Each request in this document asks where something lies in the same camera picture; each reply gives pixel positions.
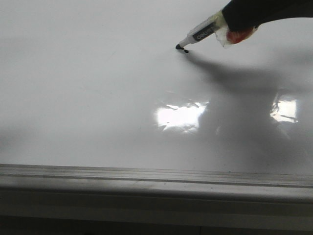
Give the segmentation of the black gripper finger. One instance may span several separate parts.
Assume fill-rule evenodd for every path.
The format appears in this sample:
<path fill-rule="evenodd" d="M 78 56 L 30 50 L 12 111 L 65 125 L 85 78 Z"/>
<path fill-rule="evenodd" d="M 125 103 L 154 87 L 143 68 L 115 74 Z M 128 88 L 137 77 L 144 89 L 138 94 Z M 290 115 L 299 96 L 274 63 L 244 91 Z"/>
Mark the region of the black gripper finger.
<path fill-rule="evenodd" d="M 311 18 L 312 0 L 232 0 L 222 15 L 230 31 L 258 27 L 272 21 L 290 18 Z"/>

